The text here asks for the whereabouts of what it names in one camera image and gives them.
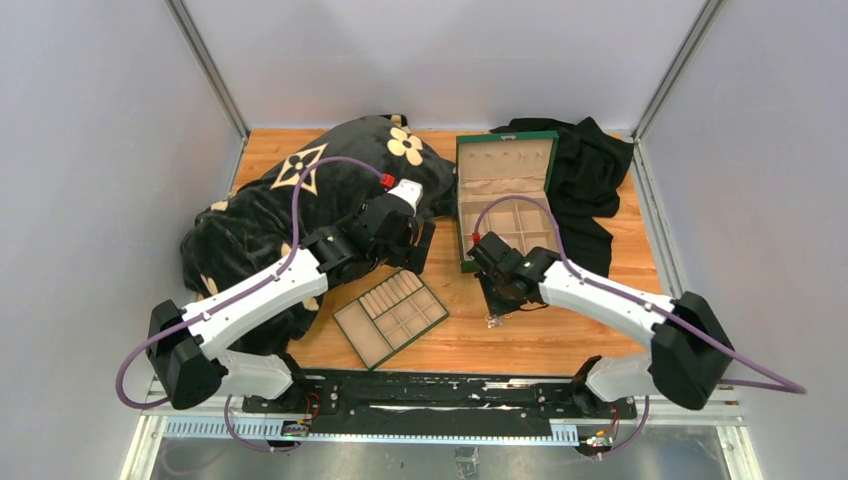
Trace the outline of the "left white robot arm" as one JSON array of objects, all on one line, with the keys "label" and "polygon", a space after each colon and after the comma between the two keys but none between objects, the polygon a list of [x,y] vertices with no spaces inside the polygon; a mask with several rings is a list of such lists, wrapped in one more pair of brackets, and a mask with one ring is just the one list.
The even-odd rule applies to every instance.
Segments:
[{"label": "left white robot arm", "polygon": [[216,395],[259,397],[283,413],[298,411],[306,386],[277,354],[232,350],[245,334],[290,307],[381,265],[422,272],[436,225],[418,221],[409,200],[387,193],[354,214],[313,231],[282,260],[209,298],[184,307],[157,305],[146,355],[176,410]]}]

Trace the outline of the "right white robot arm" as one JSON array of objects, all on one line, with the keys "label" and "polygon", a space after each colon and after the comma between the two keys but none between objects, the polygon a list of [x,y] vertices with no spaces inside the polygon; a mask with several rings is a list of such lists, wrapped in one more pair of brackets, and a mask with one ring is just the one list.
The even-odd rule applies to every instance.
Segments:
[{"label": "right white robot arm", "polygon": [[539,303],[571,310],[645,347],[642,354],[595,356],[581,366],[570,393],[584,417],[631,396],[661,395],[684,409],[701,410],[731,362],[732,343],[698,294],[673,298],[640,291],[577,267],[553,250],[535,247],[522,254],[494,232],[474,235],[468,254],[496,299],[515,308]]}]

